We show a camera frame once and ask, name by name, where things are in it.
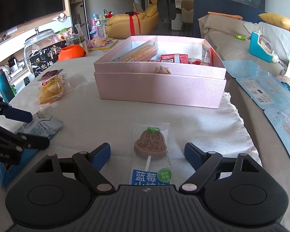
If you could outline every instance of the red strap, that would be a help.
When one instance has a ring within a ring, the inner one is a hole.
[[[141,35],[141,23],[140,23],[140,19],[138,17],[138,13],[134,13],[133,15],[129,16],[130,17],[130,33],[131,33],[131,36],[135,36],[134,22],[133,22],[133,16],[134,15],[136,15],[136,17],[138,18],[138,29],[139,29],[139,33]]]

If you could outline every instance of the coat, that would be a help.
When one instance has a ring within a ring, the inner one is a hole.
[[[176,18],[175,0],[158,0],[157,7],[160,19],[174,20]]]

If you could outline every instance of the tablecloth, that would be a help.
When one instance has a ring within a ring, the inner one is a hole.
[[[168,151],[172,163],[173,183],[180,186],[194,173],[184,158],[184,146],[192,142],[203,151],[217,151],[236,157],[248,153],[261,164],[258,152],[244,128],[237,109],[223,95],[219,109],[101,100],[94,79],[93,62],[102,52],[58,62],[48,70],[63,68],[73,91],[59,101],[42,107],[43,111],[62,120],[63,126],[45,151],[38,152],[22,172],[4,190],[0,188],[0,232],[12,225],[5,208],[7,191],[47,153],[70,157],[79,151],[92,151],[103,142],[111,145],[111,158],[101,173],[113,184],[127,184],[130,176],[134,144],[134,123],[170,123]],[[40,82],[32,81],[11,101],[13,107],[36,113],[36,95]],[[0,126],[14,132],[22,123],[0,116]]]

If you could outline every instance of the white paper with cartoon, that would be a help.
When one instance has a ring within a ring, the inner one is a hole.
[[[264,111],[290,155],[290,107]]]

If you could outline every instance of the pink plush toy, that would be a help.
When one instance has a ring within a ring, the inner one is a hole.
[[[99,48],[101,46],[105,46],[107,41],[105,38],[101,38],[99,36],[95,36],[92,40],[87,43],[87,48]]]

